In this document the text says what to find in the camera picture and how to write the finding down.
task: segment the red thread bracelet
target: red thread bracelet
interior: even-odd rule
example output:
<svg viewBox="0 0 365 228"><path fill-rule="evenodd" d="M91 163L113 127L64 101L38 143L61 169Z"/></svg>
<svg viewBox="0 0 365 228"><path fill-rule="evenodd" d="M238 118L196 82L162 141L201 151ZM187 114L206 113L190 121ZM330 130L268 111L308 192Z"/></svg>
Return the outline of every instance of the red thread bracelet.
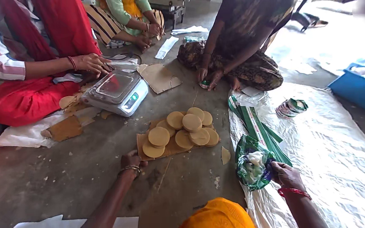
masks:
<svg viewBox="0 0 365 228"><path fill-rule="evenodd" d="M74 71L77 71L78 69L77 69L77 66L75 65L73 58L70 56L67 56L67 58L70 60L71 64L73 65Z"/></svg>
<svg viewBox="0 0 365 228"><path fill-rule="evenodd" d="M277 190L277 192L278 192L278 194L280 194L284 198L285 198L284 193L292 192L292 193L296 193L296 194L303 195L303 196L307 197L308 199L312 200L312 198L311 198L311 196L309 194L307 194L306 192L301 191L299 189L294 189L294 188L280 188L280 189Z"/></svg>

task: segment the roll of packaging film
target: roll of packaging film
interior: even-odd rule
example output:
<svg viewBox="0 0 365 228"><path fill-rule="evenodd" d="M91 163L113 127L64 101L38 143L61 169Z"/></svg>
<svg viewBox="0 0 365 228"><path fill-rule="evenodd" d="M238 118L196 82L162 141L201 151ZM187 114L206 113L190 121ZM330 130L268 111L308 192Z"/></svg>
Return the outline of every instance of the roll of packaging film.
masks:
<svg viewBox="0 0 365 228"><path fill-rule="evenodd" d="M291 119L296 115L305 112L308 105L303 100L288 99L275 109L277 116L284 119Z"/></svg>

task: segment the green plastic bag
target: green plastic bag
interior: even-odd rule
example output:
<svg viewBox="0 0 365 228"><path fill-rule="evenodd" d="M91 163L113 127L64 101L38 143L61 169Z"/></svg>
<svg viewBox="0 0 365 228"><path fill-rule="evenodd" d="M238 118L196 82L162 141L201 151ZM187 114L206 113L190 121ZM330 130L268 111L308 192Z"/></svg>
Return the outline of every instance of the green plastic bag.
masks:
<svg viewBox="0 0 365 228"><path fill-rule="evenodd" d="M250 136L242 135L236 147L236 175L250 191L264 188L273 176L274 152Z"/></svg>

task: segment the blue plastic tub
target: blue plastic tub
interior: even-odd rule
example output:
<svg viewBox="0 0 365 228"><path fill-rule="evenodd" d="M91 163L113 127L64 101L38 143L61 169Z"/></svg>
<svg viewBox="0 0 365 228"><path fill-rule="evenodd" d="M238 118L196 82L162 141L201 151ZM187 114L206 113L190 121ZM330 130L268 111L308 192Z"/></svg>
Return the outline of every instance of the blue plastic tub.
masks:
<svg viewBox="0 0 365 228"><path fill-rule="evenodd" d="M340 76L328 85L333 93L341 96L365 109L365 77L362 77L350 69L362 66L352 63L344 69L344 75Z"/></svg>

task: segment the cardboard piece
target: cardboard piece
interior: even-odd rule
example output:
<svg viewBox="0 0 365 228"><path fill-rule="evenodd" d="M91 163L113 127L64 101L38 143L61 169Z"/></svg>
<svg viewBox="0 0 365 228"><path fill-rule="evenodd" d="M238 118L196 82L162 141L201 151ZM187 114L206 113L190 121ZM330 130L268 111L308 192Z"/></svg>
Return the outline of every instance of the cardboard piece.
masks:
<svg viewBox="0 0 365 228"><path fill-rule="evenodd" d="M150 87L159 94L178 85L181 85L181 80L174 76L163 64L138 66L138 72Z"/></svg>
<svg viewBox="0 0 365 228"><path fill-rule="evenodd" d="M145 141L147 140L149 131L151 129L155 128L156 125L160 121L162 121L162 120L165 120L165 118L164 119L161 119L161 120L151 121L150 122L149 130L147 130L147 132L145 134L136 134L136 141L137 141L137 144L138 144L138 154L139 154L139 157L142 159L142 161L150 161L150 160L154 160L154 159L168 157L170 155L175 155L175 154L178 154L178 153L187 152L187 151L191 151L191 150L194 150L196 148L199 148L198 146L194 146L191 149L181 148L179 145L177 145L176 140L175 140L175 135L174 135L174 136L172 136L170 138L170 141L167 144L167 146L165 146L165 151L164 151L163 155L161 155L158 158L152 158L152 157L148 157L147 155L145 155L143 153L143 143L145 143ZM208 127L209 128L212 128L213 130L215 130L215 128L213 127L213 125L210 125Z"/></svg>
<svg viewBox="0 0 365 228"><path fill-rule="evenodd" d="M76 116L71 116L47 129L54 141L61 142L82 134L82 127Z"/></svg>

